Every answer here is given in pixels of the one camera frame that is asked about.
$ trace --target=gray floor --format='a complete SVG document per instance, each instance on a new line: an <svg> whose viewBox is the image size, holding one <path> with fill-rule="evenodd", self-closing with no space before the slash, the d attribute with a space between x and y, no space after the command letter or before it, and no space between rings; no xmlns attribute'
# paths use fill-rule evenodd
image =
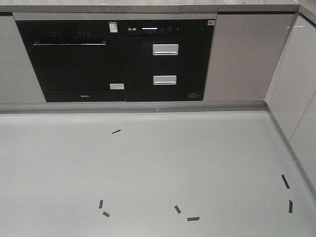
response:
<svg viewBox="0 0 316 237"><path fill-rule="evenodd" d="M265 111L0 115L0 150L3 237L316 236Z"/></svg>

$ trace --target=black tape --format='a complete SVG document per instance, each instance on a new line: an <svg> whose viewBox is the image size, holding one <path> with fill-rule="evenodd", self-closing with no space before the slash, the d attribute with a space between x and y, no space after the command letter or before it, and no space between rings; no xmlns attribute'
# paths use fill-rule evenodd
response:
<svg viewBox="0 0 316 237"><path fill-rule="evenodd" d="M188 217L187 220L188 221L198 221L199 220L199 216L197 216L197 217Z"/></svg>
<svg viewBox="0 0 316 237"><path fill-rule="evenodd" d="M112 134L117 133L117 132L120 132L120 129L119 129L119 130L116 130L116 131L114 131L114 132L112 132Z"/></svg>
<svg viewBox="0 0 316 237"><path fill-rule="evenodd" d="M292 212L293 212L293 202L291 200L289 200L288 213L292 213Z"/></svg>
<svg viewBox="0 0 316 237"><path fill-rule="evenodd" d="M109 213L107 213L107 212L105 212L105 211L104 211L102 214L105 215L106 217L109 217L109 216L110 216Z"/></svg>
<svg viewBox="0 0 316 237"><path fill-rule="evenodd" d="M285 183L286 188L289 189L290 186L288 185L287 180L286 180L284 174L282 175L282 179L283 179L283 182Z"/></svg>
<svg viewBox="0 0 316 237"><path fill-rule="evenodd" d="M102 207L103 207L103 200L100 200L99 209L101 209Z"/></svg>
<svg viewBox="0 0 316 237"><path fill-rule="evenodd" d="M177 206L177 205L175 205L175 206L174 206L174 208L177 210L178 214L180 214L180 213L181 213L181 211L180 211L180 209L178 208L178 206Z"/></svg>

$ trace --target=white cabinet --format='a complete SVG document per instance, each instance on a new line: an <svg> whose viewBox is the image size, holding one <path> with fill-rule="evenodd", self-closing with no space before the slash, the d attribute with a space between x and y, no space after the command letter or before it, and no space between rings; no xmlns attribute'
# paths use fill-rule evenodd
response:
<svg viewBox="0 0 316 237"><path fill-rule="evenodd" d="M316 187L316 95L308 105L290 144L311 183Z"/></svg>
<svg viewBox="0 0 316 237"><path fill-rule="evenodd" d="M267 103L288 140L315 89L316 29L298 17L267 96Z"/></svg>
<svg viewBox="0 0 316 237"><path fill-rule="evenodd" d="M0 104L43 102L15 21L12 16L0 16Z"/></svg>
<svg viewBox="0 0 316 237"><path fill-rule="evenodd" d="M204 101L264 100L293 19L218 15Z"/></svg>

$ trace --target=drawer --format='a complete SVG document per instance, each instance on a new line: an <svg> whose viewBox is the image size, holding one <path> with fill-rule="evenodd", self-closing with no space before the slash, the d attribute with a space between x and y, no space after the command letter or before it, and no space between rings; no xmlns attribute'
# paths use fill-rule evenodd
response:
<svg viewBox="0 0 316 237"><path fill-rule="evenodd" d="M124 67L126 101L202 100L205 68Z"/></svg>
<svg viewBox="0 0 316 237"><path fill-rule="evenodd" d="M124 66L191 66L207 67L211 37L119 39Z"/></svg>
<svg viewBox="0 0 316 237"><path fill-rule="evenodd" d="M125 101L124 90L49 90L47 102Z"/></svg>

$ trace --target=built-in dishwasher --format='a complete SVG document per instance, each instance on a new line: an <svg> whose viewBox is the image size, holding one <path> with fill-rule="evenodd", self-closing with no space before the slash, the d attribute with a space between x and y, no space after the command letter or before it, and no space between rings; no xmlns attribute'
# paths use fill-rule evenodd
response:
<svg viewBox="0 0 316 237"><path fill-rule="evenodd" d="M118 21L126 101L202 100L214 24Z"/></svg>
<svg viewBox="0 0 316 237"><path fill-rule="evenodd" d="M17 26L47 102L125 101L116 22Z"/></svg>

